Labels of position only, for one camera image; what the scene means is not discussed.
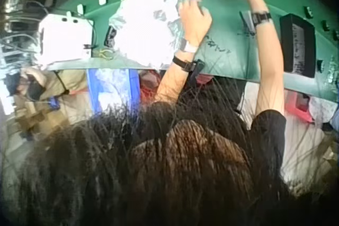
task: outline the watch strap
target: watch strap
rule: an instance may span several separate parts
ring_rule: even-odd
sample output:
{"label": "watch strap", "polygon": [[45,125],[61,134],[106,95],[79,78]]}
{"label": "watch strap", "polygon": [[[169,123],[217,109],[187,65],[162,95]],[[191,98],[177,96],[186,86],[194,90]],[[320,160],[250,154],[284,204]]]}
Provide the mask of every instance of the watch strap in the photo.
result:
{"label": "watch strap", "polygon": [[176,56],[173,57],[173,63],[180,66],[182,68],[182,70],[186,71],[187,73],[193,71],[194,68],[195,68],[194,62],[185,62],[185,61],[182,61],[181,59],[177,58]]}
{"label": "watch strap", "polygon": [[252,21],[254,27],[258,26],[259,24],[268,22],[272,19],[272,15],[269,12],[263,12],[263,13],[252,13]]}

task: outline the dark hair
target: dark hair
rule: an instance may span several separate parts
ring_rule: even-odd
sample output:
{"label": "dark hair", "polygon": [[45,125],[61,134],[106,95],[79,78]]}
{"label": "dark hair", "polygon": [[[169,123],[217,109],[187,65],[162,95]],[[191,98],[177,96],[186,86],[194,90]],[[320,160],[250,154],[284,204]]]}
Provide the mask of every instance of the dark hair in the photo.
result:
{"label": "dark hair", "polygon": [[[298,214],[314,200],[289,193],[264,155],[271,144],[246,135],[229,100],[187,93],[176,106],[112,110],[38,142],[8,214],[34,226],[283,225],[289,213],[314,215]],[[211,130],[236,149],[220,149]]]}
{"label": "dark hair", "polygon": [[16,89],[19,86],[21,75],[20,73],[16,74],[6,74],[5,85],[7,87],[10,96],[15,95],[17,93]]}

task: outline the black device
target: black device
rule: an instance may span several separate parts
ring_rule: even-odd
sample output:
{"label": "black device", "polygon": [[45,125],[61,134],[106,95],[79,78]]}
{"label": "black device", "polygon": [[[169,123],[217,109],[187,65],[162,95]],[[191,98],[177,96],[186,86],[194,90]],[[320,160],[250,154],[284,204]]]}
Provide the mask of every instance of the black device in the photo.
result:
{"label": "black device", "polygon": [[107,30],[107,33],[106,33],[104,45],[106,47],[108,47],[108,48],[113,49],[113,47],[114,47],[114,38],[115,38],[116,35],[117,35],[117,30],[114,27],[109,26],[108,30]]}
{"label": "black device", "polygon": [[280,18],[284,71],[314,78],[316,38],[312,24],[294,14]]}

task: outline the wristwatch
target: wristwatch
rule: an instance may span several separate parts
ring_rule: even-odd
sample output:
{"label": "wristwatch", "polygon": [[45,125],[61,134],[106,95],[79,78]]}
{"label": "wristwatch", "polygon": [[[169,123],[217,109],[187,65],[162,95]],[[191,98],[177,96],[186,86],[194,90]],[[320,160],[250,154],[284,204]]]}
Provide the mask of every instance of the wristwatch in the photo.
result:
{"label": "wristwatch", "polygon": [[189,53],[196,53],[198,51],[198,47],[191,45],[190,42],[184,38],[180,40],[179,49]]}
{"label": "wristwatch", "polygon": [[258,26],[259,24],[268,22],[272,19],[272,16],[269,12],[262,12],[262,13],[252,13],[252,21],[254,27]]}

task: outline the black watch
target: black watch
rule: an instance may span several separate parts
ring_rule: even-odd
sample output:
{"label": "black watch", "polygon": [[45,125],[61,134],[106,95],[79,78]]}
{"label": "black watch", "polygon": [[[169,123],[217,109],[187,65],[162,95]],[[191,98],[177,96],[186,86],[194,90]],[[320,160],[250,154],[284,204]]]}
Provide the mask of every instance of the black watch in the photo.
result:
{"label": "black watch", "polygon": [[262,13],[252,13],[252,21],[254,27],[258,26],[261,23],[268,22],[272,19],[272,15],[269,12]]}

